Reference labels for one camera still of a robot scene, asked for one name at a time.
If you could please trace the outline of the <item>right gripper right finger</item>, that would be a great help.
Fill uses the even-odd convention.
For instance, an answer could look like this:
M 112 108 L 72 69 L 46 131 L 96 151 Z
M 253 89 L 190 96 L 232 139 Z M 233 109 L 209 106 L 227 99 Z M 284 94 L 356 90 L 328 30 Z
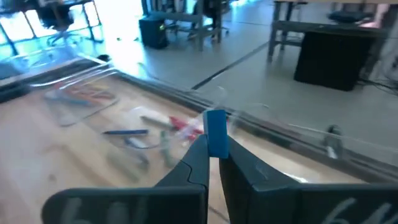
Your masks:
M 304 184 L 229 138 L 220 176 L 231 224 L 398 224 L 396 184 Z

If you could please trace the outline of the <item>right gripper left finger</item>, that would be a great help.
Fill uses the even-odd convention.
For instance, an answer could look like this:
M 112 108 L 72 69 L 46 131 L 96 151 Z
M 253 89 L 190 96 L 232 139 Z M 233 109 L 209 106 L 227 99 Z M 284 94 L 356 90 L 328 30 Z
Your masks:
M 43 224 L 207 224 L 210 158 L 202 134 L 153 187 L 74 188 L 49 197 Z

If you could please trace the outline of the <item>blue wedge eraser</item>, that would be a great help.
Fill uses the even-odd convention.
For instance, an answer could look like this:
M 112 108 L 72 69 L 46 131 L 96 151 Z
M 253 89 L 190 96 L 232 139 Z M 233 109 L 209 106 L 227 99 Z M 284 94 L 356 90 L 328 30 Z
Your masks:
M 228 157 L 228 131 L 225 110 L 209 110 L 203 114 L 203 126 L 210 157 Z

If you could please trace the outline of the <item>red pen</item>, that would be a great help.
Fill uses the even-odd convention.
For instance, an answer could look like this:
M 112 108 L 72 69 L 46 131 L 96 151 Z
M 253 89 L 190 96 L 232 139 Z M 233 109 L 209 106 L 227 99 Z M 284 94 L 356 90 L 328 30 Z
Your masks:
M 170 116 L 169 120 L 171 125 L 177 130 L 177 135 L 183 139 L 194 141 L 198 135 L 204 133 L 195 123 L 190 124 L 175 116 Z

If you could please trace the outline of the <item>dark blue marker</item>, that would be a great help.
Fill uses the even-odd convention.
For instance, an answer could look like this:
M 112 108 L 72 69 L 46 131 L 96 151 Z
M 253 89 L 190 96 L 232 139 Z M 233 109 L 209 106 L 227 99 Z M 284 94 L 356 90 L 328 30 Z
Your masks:
M 148 129 L 110 130 L 103 132 L 103 134 L 107 135 L 146 135 L 148 133 Z

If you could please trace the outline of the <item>black table clamp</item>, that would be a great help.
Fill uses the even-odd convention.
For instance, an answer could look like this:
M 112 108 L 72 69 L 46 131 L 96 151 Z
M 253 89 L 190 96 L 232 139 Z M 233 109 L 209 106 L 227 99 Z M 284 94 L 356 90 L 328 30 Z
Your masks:
M 337 125 L 327 127 L 322 144 L 326 149 L 328 157 L 341 159 L 343 156 L 343 141 L 341 140 L 341 129 Z

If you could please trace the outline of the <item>black cabinet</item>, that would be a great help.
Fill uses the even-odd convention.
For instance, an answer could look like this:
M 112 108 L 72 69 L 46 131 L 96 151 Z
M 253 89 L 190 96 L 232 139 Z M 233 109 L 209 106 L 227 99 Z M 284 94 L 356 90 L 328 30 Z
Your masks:
M 352 91 L 373 43 L 373 37 L 307 32 L 301 44 L 294 80 Z

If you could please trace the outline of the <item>black computer tower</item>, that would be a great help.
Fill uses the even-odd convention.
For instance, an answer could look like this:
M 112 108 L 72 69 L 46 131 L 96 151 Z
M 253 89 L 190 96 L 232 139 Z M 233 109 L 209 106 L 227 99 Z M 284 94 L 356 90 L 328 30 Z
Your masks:
M 164 49 L 169 45 L 165 21 L 152 16 L 139 20 L 141 41 L 144 46 L 153 49 Z

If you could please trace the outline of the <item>person's hand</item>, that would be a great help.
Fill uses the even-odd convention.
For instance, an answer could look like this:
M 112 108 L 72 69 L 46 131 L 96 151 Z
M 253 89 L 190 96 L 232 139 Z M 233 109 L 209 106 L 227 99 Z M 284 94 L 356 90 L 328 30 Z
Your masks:
M 388 9 L 389 4 L 374 4 L 372 8 L 372 18 L 365 20 L 360 27 L 380 28 L 382 19 Z

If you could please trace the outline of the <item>black office chair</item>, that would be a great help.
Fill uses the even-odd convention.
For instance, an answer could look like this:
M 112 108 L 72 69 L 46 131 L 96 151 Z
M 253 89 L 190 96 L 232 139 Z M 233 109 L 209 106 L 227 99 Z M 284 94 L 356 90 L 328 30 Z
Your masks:
M 47 45 L 54 47 L 58 40 L 67 40 L 72 36 L 67 30 L 74 23 L 73 16 L 70 14 L 70 4 L 60 3 L 54 0 L 37 9 L 39 20 L 46 29 L 55 30 L 55 36 L 47 39 Z

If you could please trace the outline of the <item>gray desk frame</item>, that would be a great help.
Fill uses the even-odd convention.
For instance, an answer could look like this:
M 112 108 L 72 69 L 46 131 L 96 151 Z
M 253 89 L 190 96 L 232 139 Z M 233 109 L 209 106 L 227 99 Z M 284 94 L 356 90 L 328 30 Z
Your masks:
M 292 21 L 291 15 L 294 6 L 309 2 L 332 3 L 332 9 L 328 18 L 334 23 L 324 24 Z M 376 37 L 386 33 L 387 23 L 392 21 L 392 19 L 386 16 L 387 12 L 382 19 L 380 28 L 360 27 L 365 20 L 372 18 L 374 4 L 389 4 L 390 9 L 395 6 L 398 7 L 398 0 L 275 0 L 267 56 L 268 61 L 272 61 L 277 45 L 280 45 L 281 50 L 284 50 L 286 45 L 299 45 L 297 41 L 289 41 L 287 39 L 289 32 L 331 31 Z

